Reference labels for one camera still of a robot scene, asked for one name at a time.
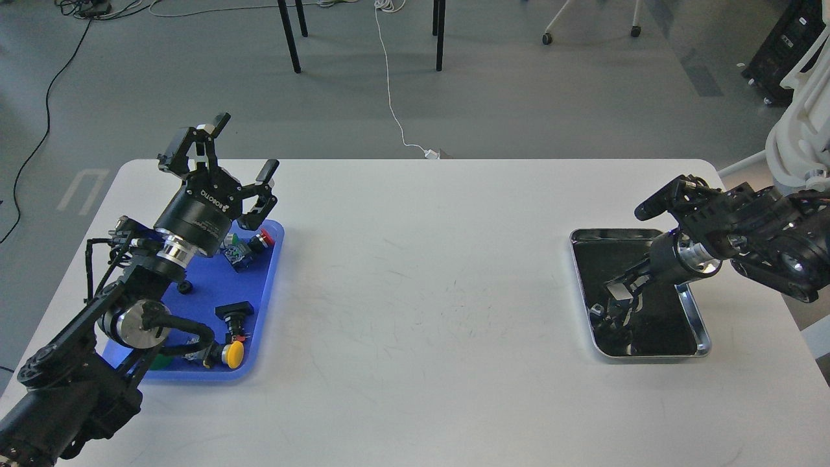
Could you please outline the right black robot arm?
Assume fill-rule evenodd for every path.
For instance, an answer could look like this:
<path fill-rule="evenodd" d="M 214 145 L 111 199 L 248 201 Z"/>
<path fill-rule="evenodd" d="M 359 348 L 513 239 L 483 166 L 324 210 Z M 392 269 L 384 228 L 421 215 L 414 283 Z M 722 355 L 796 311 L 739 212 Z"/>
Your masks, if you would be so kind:
<path fill-rule="evenodd" d="M 670 213 L 677 227 L 652 240 L 640 261 L 605 281 L 605 304 L 591 307 L 596 330 L 629 334 L 632 314 L 655 284 L 710 278 L 728 260 L 745 278 L 811 304 L 828 284 L 828 191 L 782 195 L 748 183 L 714 189 L 679 175 L 635 208 L 640 221 Z"/>

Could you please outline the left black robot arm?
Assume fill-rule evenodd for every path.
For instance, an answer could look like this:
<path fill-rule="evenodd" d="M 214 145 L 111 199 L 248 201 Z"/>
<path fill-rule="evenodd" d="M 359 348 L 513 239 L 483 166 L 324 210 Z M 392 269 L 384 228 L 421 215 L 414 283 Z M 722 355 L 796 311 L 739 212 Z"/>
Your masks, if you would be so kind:
<path fill-rule="evenodd" d="M 215 343 L 208 325 L 172 315 L 162 298 L 185 281 L 195 256 L 219 251 L 232 224 L 257 230 L 278 203 L 278 160 L 244 186 L 219 166 L 215 139 L 230 121 L 183 129 L 158 156 L 160 171 L 182 184 L 154 226 L 122 216 L 110 246 L 113 283 L 88 292 L 86 306 L 21 366 L 27 393 L 2 419 L 3 466 L 53 466 L 93 438 L 113 437 L 140 411 L 140 381 L 158 355 L 196 353 Z"/>

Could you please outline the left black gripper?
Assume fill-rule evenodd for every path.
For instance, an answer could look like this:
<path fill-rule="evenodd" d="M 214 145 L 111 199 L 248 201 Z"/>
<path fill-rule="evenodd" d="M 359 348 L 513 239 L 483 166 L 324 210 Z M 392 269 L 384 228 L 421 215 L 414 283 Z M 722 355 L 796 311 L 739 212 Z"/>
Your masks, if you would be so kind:
<path fill-rule="evenodd" d="M 233 222 L 257 231 L 278 201 L 272 188 L 279 160 L 267 160 L 255 182 L 246 186 L 219 167 L 214 139 L 230 118 L 223 112 L 210 124 L 181 130 L 158 155 L 160 171 L 176 175 L 183 184 L 153 229 L 189 243 L 198 256 L 216 254 Z"/>

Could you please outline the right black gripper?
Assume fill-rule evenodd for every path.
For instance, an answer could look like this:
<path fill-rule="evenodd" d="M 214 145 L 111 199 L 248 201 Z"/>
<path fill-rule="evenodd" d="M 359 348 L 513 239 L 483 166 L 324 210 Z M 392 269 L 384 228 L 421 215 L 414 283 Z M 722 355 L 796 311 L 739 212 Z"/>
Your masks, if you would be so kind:
<path fill-rule="evenodd" d="M 622 275 L 607 281 L 610 294 L 587 299 L 587 315 L 595 338 L 632 338 L 632 319 L 643 306 L 641 291 L 653 283 L 679 285 L 710 278 L 720 271 L 722 260 L 715 258 L 702 243 L 679 230 L 663 233 L 652 240 L 643 259 Z"/>

